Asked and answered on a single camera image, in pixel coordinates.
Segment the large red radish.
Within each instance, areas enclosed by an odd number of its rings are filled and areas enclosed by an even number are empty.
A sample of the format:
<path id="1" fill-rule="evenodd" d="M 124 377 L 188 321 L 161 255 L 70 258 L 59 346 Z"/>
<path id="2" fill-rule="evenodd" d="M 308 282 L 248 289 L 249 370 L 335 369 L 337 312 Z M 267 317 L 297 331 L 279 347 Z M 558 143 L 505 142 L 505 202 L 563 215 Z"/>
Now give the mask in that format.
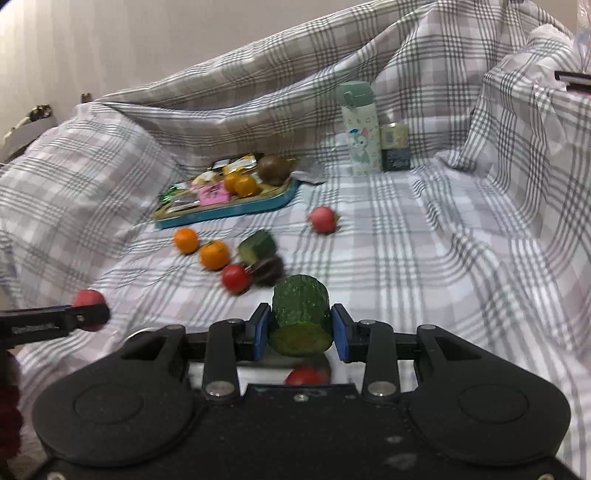
<path id="1" fill-rule="evenodd" d="M 72 306 L 94 305 L 106 303 L 104 296 L 96 290 L 80 290 L 72 301 Z"/>

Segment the red cherry tomato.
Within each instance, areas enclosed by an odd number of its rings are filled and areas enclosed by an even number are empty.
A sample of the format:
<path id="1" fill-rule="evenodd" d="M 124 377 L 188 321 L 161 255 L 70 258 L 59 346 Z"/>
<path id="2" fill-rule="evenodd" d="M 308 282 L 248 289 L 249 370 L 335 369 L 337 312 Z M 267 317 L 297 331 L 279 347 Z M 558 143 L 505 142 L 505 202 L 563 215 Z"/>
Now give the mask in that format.
<path id="1" fill-rule="evenodd" d="M 284 380 L 284 384 L 291 386 L 327 385 L 329 383 L 331 383 L 331 378 L 325 371 L 305 366 L 294 368 Z"/>
<path id="2" fill-rule="evenodd" d="M 240 264 L 229 264 L 221 270 L 221 283 L 232 295 L 242 295 L 250 287 L 249 271 Z"/>

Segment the cucumber piece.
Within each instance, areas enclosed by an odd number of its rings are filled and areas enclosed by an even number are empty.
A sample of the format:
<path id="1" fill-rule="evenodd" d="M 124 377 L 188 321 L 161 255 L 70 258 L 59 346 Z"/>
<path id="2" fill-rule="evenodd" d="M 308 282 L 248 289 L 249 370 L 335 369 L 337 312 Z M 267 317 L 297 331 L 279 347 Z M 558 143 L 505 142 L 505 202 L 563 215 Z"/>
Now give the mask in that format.
<path id="1" fill-rule="evenodd" d="M 238 257 L 247 265 L 256 264 L 276 255 L 277 247 L 269 231 L 259 230 L 238 245 Z"/>
<path id="2" fill-rule="evenodd" d="M 329 292 L 309 275 L 291 275 L 273 289 L 269 342 L 280 355 L 294 358 L 324 353 L 332 345 Z"/>

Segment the orange tangerine with stem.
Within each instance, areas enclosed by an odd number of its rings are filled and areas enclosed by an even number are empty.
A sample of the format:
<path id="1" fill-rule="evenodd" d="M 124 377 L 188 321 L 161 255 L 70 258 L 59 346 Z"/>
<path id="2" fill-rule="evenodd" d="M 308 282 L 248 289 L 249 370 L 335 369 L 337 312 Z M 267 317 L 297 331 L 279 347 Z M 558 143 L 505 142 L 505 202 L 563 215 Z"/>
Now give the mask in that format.
<path id="1" fill-rule="evenodd" d="M 230 263 L 228 246 L 221 240 L 207 242 L 198 250 L 199 262 L 208 271 L 219 271 Z"/>

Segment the small pink radish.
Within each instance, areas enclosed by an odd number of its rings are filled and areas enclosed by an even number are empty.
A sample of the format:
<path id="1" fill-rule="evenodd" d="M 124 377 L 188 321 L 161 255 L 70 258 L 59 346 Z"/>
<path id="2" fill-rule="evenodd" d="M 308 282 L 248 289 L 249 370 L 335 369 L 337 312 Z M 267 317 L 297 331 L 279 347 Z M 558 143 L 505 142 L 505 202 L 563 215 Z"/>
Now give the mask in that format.
<path id="1" fill-rule="evenodd" d="M 339 214 L 327 206 L 318 206 L 308 215 L 311 229 L 318 234 L 332 234 L 338 229 Z"/>

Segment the pink snack packet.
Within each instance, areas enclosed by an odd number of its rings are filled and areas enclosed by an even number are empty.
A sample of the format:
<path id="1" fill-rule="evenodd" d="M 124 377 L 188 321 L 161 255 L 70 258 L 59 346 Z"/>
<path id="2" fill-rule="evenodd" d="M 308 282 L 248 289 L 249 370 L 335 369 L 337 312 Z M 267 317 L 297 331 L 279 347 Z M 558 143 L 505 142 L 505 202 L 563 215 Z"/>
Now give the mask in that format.
<path id="1" fill-rule="evenodd" d="M 226 203 L 231 199 L 231 193 L 225 189 L 223 182 L 200 185 L 197 189 L 200 206 L 211 206 Z"/>

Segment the green foil candy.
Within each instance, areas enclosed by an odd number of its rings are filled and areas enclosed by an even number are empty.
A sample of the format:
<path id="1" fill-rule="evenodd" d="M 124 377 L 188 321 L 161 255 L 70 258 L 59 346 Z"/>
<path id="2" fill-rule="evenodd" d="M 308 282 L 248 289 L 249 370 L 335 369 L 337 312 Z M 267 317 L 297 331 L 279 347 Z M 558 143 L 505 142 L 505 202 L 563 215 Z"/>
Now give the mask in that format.
<path id="1" fill-rule="evenodd" d="M 160 193 L 158 199 L 161 205 L 169 203 L 173 197 L 182 194 L 187 190 L 184 182 L 177 182 L 170 185 L 166 190 Z"/>

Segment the small orange in tin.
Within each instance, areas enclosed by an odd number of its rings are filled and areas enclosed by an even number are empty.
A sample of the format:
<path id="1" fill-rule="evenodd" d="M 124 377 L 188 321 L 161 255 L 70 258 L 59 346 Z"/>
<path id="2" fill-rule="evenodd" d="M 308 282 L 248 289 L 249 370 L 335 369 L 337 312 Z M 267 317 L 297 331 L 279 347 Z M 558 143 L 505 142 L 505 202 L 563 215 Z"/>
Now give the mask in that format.
<path id="1" fill-rule="evenodd" d="M 250 175 L 238 175 L 233 186 L 235 187 L 235 194 L 239 198 L 249 198 L 259 194 L 259 184 Z"/>
<path id="2" fill-rule="evenodd" d="M 224 175 L 223 186 L 224 186 L 224 189 L 226 191 L 228 191 L 229 194 L 231 194 L 231 195 L 236 194 L 235 184 L 236 184 L 236 181 L 241 176 L 242 176 L 242 174 L 240 174 L 239 172 L 232 172 L 232 173 L 229 173 L 228 175 Z"/>

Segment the blue gold snack tin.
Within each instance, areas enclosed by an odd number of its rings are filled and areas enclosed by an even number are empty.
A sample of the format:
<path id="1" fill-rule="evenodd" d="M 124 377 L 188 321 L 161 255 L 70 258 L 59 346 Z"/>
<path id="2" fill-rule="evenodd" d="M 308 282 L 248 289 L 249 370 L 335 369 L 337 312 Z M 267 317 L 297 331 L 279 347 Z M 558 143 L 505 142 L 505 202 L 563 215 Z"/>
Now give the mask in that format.
<path id="1" fill-rule="evenodd" d="M 257 161 L 266 154 L 252 153 L 256 155 Z M 294 158 L 283 158 L 290 160 L 291 169 L 294 167 Z M 287 206 L 296 196 L 300 182 L 288 178 L 280 187 L 264 184 L 256 173 L 256 169 L 239 172 L 242 175 L 250 175 L 259 184 L 259 194 L 249 198 L 239 198 L 238 195 L 231 195 L 231 199 L 222 204 L 211 206 L 200 206 L 197 189 L 200 185 L 207 185 L 222 181 L 223 175 L 211 170 L 211 166 L 196 177 L 180 181 L 187 185 L 187 190 L 172 200 L 158 207 L 152 214 L 155 225 L 160 229 L 180 227 L 198 222 L 224 219 L 235 216 L 264 213 L 277 210 Z"/>

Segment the yellow pastry packet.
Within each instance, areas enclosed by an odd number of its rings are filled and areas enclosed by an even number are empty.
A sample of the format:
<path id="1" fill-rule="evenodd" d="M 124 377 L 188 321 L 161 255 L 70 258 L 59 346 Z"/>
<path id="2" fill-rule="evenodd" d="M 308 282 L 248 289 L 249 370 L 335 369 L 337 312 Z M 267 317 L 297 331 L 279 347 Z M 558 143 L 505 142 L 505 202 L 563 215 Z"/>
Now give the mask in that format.
<path id="1" fill-rule="evenodd" d="M 211 170 L 225 176 L 256 169 L 256 163 L 256 155 L 250 153 L 238 158 L 216 160 L 212 163 Z"/>

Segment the brown kiwi fruit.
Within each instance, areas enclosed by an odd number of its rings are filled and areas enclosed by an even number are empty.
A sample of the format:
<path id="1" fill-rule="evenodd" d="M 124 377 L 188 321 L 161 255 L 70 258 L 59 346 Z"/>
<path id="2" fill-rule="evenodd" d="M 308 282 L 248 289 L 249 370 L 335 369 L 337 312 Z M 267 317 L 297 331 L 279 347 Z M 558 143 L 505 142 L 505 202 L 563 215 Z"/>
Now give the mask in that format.
<path id="1" fill-rule="evenodd" d="M 256 164 L 256 173 L 264 184 L 280 187 L 290 178 L 291 162 L 290 160 L 277 157 L 276 155 L 266 155 L 260 158 Z"/>

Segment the silver foil wrapper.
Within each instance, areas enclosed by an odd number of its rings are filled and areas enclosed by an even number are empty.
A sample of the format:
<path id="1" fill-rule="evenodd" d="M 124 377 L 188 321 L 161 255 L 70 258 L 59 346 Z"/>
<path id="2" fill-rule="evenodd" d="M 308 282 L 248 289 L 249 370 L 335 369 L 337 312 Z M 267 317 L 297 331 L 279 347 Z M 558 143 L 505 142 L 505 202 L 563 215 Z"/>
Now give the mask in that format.
<path id="1" fill-rule="evenodd" d="M 290 177 L 311 185 L 320 185 L 328 180 L 322 161 L 311 156 L 304 156 L 295 160 Z"/>

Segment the grey plaid sofa cover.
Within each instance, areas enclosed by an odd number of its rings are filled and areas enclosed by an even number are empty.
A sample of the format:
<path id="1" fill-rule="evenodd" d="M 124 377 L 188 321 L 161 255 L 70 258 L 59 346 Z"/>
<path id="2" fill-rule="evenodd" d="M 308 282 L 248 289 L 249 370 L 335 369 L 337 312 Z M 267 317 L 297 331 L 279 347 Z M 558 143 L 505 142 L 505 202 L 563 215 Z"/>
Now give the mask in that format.
<path id="1" fill-rule="evenodd" d="M 287 270 L 358 319 L 443 328 L 566 395 L 561 460 L 590 475 L 590 100 L 553 85 L 572 36 L 530 1 L 376 1 L 78 107 L 1 175 L 1 288 L 12 306 L 99 290 L 100 332 L 26 346 L 20 409 L 134 331 L 249 316 L 152 223 L 157 198 L 214 160 L 322 161 L 276 212 L 200 225 L 273 234 Z M 411 168 L 353 175 L 339 85 L 369 82 L 379 124 L 409 127 Z M 338 229 L 311 229 L 318 206 Z"/>

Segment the small green jar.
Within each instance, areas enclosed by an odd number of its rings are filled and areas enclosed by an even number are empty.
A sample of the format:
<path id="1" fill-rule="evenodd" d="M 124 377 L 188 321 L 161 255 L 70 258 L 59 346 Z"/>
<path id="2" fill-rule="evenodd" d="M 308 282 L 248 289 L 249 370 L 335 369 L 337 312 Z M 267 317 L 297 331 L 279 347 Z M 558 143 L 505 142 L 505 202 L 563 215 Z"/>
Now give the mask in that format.
<path id="1" fill-rule="evenodd" d="M 409 148 L 409 127 L 403 123 L 380 126 L 382 169 L 405 171 L 411 168 Z"/>

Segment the white green cartoon bottle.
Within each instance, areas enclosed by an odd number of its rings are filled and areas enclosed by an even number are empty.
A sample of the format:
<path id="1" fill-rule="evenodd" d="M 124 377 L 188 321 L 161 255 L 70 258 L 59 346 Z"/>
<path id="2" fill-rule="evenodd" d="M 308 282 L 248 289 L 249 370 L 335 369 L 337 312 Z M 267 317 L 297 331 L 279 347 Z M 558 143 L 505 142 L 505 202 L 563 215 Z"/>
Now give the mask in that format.
<path id="1" fill-rule="evenodd" d="M 380 124 L 369 82 L 349 81 L 337 88 L 353 175 L 382 172 Z"/>

